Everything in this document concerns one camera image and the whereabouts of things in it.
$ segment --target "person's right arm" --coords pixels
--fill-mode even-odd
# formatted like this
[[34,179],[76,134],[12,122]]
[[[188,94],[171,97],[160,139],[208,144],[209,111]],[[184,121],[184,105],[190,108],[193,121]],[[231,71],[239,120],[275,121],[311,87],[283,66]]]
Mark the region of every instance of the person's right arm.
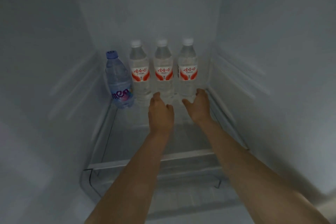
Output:
[[183,99],[191,119],[206,134],[224,173],[256,224],[327,224],[298,191],[245,150],[210,116],[208,95],[197,89],[194,103]]

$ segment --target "blue bottle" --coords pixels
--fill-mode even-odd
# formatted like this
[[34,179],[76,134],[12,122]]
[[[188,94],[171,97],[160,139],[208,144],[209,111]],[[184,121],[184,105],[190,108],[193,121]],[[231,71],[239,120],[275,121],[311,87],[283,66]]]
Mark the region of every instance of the blue bottle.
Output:
[[106,76],[113,103],[120,109],[131,107],[134,103],[131,78],[124,64],[118,59],[116,51],[106,52]]

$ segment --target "clear plastic bottle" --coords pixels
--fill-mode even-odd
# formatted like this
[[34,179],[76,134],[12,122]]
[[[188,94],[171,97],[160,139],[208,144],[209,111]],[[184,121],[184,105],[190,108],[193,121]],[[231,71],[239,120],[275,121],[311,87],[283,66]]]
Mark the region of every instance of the clear plastic bottle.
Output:
[[165,103],[171,103],[174,96],[173,87],[173,56],[168,48],[167,39],[157,41],[154,55],[154,69],[157,90]]
[[106,76],[108,87],[116,107],[124,109],[134,103],[131,79],[124,64],[118,59],[116,51],[106,52]]
[[193,38],[183,39],[183,47],[178,57],[179,93],[185,98],[193,98],[196,94],[198,59],[193,43]]
[[152,97],[149,85],[150,74],[148,57],[142,49],[140,40],[133,40],[131,46],[132,50],[129,55],[129,65],[132,71],[134,93],[139,104],[147,105]]

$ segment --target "bottle cap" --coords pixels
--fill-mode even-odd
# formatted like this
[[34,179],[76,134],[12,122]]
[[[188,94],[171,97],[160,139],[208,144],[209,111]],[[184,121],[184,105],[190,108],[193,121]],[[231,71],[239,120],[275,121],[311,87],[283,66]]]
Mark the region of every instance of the bottle cap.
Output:
[[106,52],[106,57],[107,59],[116,59],[118,57],[118,52],[117,51]]
[[194,39],[193,38],[184,38],[182,43],[185,46],[190,46],[190,45],[193,45]]
[[168,40],[165,38],[158,39],[156,42],[157,46],[164,47],[168,45]]
[[132,40],[132,41],[131,41],[131,46],[132,46],[133,48],[142,46],[142,44],[141,44],[141,40]]

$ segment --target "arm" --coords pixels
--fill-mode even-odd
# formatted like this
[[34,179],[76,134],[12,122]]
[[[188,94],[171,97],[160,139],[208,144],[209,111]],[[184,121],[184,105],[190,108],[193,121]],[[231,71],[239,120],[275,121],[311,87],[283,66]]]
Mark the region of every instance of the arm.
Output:
[[209,99],[197,89],[194,103],[183,99],[192,120],[208,137],[224,173],[257,224],[329,223],[299,192],[246,151],[212,120]]
[[161,156],[174,126],[174,110],[155,93],[149,106],[150,133],[85,224],[144,223]]

